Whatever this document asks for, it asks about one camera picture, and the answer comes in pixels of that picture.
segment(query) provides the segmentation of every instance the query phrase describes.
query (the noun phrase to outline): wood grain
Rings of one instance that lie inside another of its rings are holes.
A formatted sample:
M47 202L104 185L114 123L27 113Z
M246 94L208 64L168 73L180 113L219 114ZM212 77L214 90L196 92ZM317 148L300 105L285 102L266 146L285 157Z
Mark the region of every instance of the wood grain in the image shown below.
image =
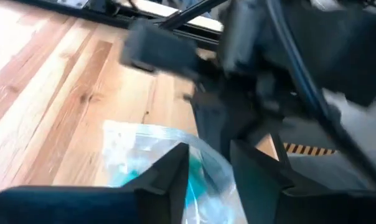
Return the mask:
M127 34L0 0L0 190L106 185L101 149L107 119L197 134L182 99L192 92L191 82L120 65Z

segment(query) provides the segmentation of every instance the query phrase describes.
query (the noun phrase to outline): clear plastic bag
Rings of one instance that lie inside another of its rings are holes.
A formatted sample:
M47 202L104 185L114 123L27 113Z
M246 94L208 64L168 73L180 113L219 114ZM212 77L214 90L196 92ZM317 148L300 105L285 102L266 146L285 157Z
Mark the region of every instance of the clear plastic bag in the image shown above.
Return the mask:
M109 186L120 187L179 142L190 146L182 223L246 223L231 165L203 140L174 128L105 121L103 156Z

